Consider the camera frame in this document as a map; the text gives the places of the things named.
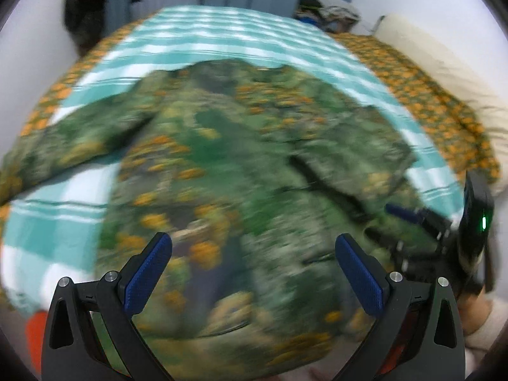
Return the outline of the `person right hand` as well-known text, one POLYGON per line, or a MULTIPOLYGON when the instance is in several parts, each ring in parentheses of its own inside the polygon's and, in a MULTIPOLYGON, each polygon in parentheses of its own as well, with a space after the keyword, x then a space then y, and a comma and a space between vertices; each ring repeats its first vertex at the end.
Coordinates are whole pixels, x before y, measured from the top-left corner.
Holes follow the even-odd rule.
POLYGON ((478 294, 463 293, 457 299, 464 335, 471 335, 480 329, 492 312, 492 300, 486 297, 485 289, 478 294))

